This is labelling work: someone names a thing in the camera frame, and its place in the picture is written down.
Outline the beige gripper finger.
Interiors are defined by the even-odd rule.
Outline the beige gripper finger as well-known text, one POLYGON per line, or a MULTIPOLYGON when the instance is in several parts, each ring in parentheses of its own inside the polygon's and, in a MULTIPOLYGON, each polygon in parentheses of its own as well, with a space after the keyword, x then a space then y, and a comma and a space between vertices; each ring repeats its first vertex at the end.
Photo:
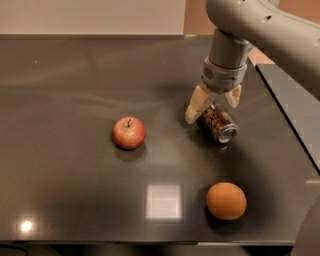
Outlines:
POLYGON ((231 91, 229 91, 225 94, 227 102, 232 108, 238 107, 239 102, 240 102, 241 92, 242 92, 242 86, 237 85, 231 91))
POLYGON ((197 85, 185 112, 186 122, 194 123, 212 103, 213 97, 209 87, 205 84, 197 85))

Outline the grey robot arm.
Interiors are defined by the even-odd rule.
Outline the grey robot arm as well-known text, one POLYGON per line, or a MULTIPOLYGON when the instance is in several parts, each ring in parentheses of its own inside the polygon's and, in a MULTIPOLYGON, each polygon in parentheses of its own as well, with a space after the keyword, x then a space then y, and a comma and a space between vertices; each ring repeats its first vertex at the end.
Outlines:
POLYGON ((191 124, 214 102, 232 94, 247 70, 256 47, 314 97, 320 95, 320 26, 278 9, 279 0, 206 0, 216 26, 203 83, 195 88, 185 113, 191 124))

